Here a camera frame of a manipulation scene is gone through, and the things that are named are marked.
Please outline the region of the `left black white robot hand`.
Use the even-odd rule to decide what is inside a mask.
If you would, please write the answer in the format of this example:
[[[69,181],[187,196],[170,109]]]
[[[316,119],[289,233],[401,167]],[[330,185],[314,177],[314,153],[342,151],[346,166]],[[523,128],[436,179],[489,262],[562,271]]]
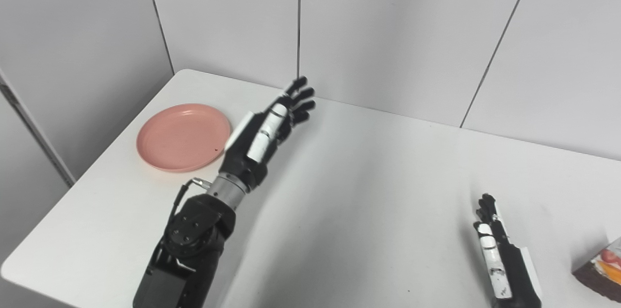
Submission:
[[[310,118],[315,108],[308,78],[294,80],[262,112],[248,112],[226,142],[220,174],[235,176],[248,191],[266,178],[273,154],[295,126]]]

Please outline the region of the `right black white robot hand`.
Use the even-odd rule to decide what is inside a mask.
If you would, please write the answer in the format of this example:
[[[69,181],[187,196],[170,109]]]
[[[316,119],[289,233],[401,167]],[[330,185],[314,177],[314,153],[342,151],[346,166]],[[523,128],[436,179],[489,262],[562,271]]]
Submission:
[[[526,247],[510,242],[495,198],[483,194],[475,210],[477,233],[488,279],[493,290],[493,308],[540,308],[541,286]]]

